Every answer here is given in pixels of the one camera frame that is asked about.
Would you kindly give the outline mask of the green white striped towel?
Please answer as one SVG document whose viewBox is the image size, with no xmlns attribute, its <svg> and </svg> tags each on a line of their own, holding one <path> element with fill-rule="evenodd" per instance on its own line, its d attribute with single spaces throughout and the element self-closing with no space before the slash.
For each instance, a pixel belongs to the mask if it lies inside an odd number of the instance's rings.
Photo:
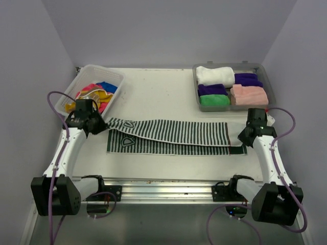
<svg viewBox="0 0 327 245">
<path fill-rule="evenodd" d="M 242 124 L 167 119 L 108 122 L 107 152 L 168 156 L 247 155 Z"/>
</svg>

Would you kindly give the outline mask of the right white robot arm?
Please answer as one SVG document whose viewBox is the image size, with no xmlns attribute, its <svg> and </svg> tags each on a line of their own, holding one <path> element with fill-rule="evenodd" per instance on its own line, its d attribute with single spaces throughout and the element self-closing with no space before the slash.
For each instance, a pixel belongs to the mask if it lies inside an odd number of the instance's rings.
<svg viewBox="0 0 327 245">
<path fill-rule="evenodd" d="M 287 227 L 293 225 L 303 200 L 303 191 L 286 173 L 278 151 L 279 136 L 275 128 L 268 125 L 265 109 L 248 109 L 246 127 L 238 138 L 254 149 L 263 185 L 258 186 L 252 177 L 234 175 L 227 185 L 218 182 L 212 186 L 213 201 L 248 201 L 255 221 Z"/>
</svg>

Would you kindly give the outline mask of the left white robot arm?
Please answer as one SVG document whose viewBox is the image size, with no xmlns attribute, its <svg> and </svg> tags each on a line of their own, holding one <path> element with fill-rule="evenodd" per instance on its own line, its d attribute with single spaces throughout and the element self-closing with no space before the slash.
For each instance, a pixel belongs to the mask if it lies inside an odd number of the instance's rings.
<svg viewBox="0 0 327 245">
<path fill-rule="evenodd" d="M 76 215 L 87 198 L 119 202 L 121 186 L 105 186 L 100 175 L 83 176 L 73 182 L 72 173 L 81 147 L 87 137 L 107 129 L 94 100 L 77 99 L 76 107 L 63 124 L 55 156 L 42 177 L 35 177 L 31 190 L 41 216 Z"/>
</svg>

